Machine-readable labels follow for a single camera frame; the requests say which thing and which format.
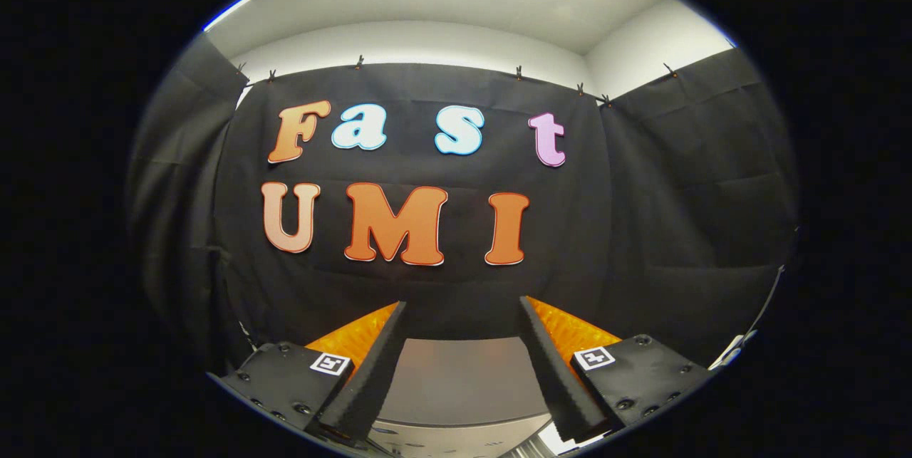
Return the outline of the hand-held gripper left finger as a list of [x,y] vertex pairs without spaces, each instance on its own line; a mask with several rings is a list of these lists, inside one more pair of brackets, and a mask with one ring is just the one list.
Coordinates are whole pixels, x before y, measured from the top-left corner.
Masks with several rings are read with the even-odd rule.
[[326,335],[257,348],[215,376],[226,393],[286,431],[325,444],[367,444],[406,341],[407,303],[392,303]]

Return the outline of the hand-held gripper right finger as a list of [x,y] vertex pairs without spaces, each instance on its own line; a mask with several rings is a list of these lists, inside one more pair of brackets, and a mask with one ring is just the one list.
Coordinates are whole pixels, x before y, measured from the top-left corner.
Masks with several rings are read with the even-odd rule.
[[713,373],[647,334],[618,338],[528,296],[520,338],[563,439],[591,439],[642,425],[704,386]]

